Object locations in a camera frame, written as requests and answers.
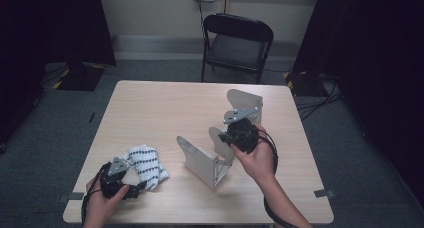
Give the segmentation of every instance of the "gray carpet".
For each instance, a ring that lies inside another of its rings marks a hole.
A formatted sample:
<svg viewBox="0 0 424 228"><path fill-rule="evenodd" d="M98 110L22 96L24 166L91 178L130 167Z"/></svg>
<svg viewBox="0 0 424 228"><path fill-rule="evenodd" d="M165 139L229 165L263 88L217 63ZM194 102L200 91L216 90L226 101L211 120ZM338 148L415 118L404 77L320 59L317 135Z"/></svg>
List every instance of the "gray carpet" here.
<svg viewBox="0 0 424 228"><path fill-rule="evenodd" d="M291 65L268 62L263 83L285 85L282 73L275 71ZM106 69L94 92L53 90L58 72L49 74L38 106L0 156L0 227L78 227L62 220L66 204L57 200L73 189L115 84L120 80L199 82L200 67L199 60L118 61L116 68ZM254 78L209 68L206 81L254 83ZM322 99L296 97L295 101L300 105ZM303 124L324 186L336 194L330 199L335 220L323 227L424 227L414 197L390 162L363 139L357 118L342 100L319 108Z"/></svg>

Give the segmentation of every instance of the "chair backrest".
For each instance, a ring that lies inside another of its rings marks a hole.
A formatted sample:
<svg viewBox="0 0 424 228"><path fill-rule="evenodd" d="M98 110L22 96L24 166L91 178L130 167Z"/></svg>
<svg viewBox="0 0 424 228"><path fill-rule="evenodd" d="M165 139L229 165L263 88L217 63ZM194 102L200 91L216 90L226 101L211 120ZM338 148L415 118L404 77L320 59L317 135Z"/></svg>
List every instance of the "chair backrest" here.
<svg viewBox="0 0 424 228"><path fill-rule="evenodd" d="M206 36L207 32L212 32L260 42L271 43L274 39L272 29L262 21L223 13L207 16L203 29Z"/></svg>

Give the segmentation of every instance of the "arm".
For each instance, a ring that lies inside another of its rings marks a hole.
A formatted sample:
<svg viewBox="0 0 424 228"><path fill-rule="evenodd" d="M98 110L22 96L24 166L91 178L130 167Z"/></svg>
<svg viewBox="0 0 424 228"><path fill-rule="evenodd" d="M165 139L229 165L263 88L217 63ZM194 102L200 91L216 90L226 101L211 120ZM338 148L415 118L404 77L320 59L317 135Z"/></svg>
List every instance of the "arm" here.
<svg viewBox="0 0 424 228"><path fill-rule="evenodd" d="M256 125L259 130L265 131L261 125ZM259 135L266 138L263 132ZM290 201L280 183L274 175L273 152L269 145L259 139L255 150L250 154L243 153L235 145L231 145L234 155L240 160L246 173L258 184L268 205L275 215L282 220L298 227L312 227L300 211Z"/></svg>
<svg viewBox="0 0 424 228"><path fill-rule="evenodd" d="M90 189L93 180L86 185L87 191ZM125 196L129 186L125 185L110 199L103 196L100 187L100 181L97 180L94 185L93 193L87 205L87 217L84 222L84 228L103 227L115 212L119 202Z"/></svg>

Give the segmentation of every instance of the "white cloth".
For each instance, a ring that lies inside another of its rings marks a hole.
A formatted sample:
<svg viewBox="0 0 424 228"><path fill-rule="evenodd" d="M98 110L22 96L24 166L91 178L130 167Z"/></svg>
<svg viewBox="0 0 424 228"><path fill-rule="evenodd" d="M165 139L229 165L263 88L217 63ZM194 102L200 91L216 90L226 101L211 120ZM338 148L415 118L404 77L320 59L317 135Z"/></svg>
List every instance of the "white cloth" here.
<svg viewBox="0 0 424 228"><path fill-rule="evenodd" d="M147 181L145 190L153 191L161 181L169 178L168 172L159 163L156 149L153 147L142 145L130 148L123 159L135 169L141 182Z"/></svg>

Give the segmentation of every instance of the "hand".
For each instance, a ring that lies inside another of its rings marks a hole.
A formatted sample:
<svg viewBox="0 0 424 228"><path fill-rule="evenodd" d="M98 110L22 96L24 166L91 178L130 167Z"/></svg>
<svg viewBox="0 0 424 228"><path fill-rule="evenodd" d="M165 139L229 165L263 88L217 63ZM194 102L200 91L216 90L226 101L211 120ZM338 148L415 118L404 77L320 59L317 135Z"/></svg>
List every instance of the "hand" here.
<svg viewBox="0 0 424 228"><path fill-rule="evenodd" d="M256 124L259 130L259 136L268 139L261 125ZM236 145L231 144L234 155L240 160L246 173L251 176L257 183L274 177L274 164L272 148L262 139L258 140L258 145L250 153L243 153Z"/></svg>
<svg viewBox="0 0 424 228"><path fill-rule="evenodd" d="M94 179L91 179L87 183L87 191L90 189L91 184L93 184L93 180ZM110 219L112 214L115 212L119 202L127 193L129 186L125 185L121 187L121 189L116 193L116 195L111 197L110 199L104 197L100 189L100 181L97 180L93 188L94 193L92 193L90 200L87 204L87 216L84 222L84 227L103 227Z"/></svg>

